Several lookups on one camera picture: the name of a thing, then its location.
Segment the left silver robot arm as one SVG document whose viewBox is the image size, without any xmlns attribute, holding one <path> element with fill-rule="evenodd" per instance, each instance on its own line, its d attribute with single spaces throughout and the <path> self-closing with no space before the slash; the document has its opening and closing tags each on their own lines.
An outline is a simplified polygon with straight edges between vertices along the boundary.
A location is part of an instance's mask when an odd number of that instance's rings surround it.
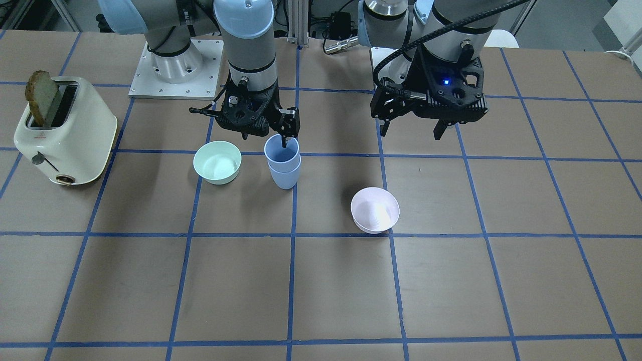
<svg viewBox="0 0 642 361">
<path fill-rule="evenodd" d="M 358 43 L 392 49 L 374 64 L 371 116 L 386 133 L 390 121 L 413 112 L 436 119 L 440 139 L 455 123 L 488 112 L 479 53 L 495 26 L 496 13 L 482 1 L 360 1 Z M 221 35 L 229 76 L 220 110 L 191 109 L 212 116 L 224 129 L 282 139 L 298 137 L 298 108 L 280 104 L 271 1 L 100 1 L 96 19 L 103 32 L 142 34 L 165 82 L 194 73 L 192 38 Z"/>
</svg>

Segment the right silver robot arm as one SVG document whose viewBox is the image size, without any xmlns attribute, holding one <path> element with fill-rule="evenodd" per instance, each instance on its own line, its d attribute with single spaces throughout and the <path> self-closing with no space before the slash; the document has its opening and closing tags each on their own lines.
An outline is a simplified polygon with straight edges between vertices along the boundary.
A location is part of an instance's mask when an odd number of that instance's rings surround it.
<svg viewBox="0 0 642 361">
<path fill-rule="evenodd" d="M 435 119 L 433 135 L 488 112 L 480 51 L 499 13 L 493 1 L 360 1 L 358 43 L 392 49 L 374 64 L 371 116 L 385 136 L 392 120 L 412 112 Z M 279 101 L 271 1 L 214 1 L 213 15 L 227 48 L 229 76 L 220 109 L 191 113 L 213 117 L 221 128 L 249 135 L 298 137 L 298 108 Z"/>
</svg>

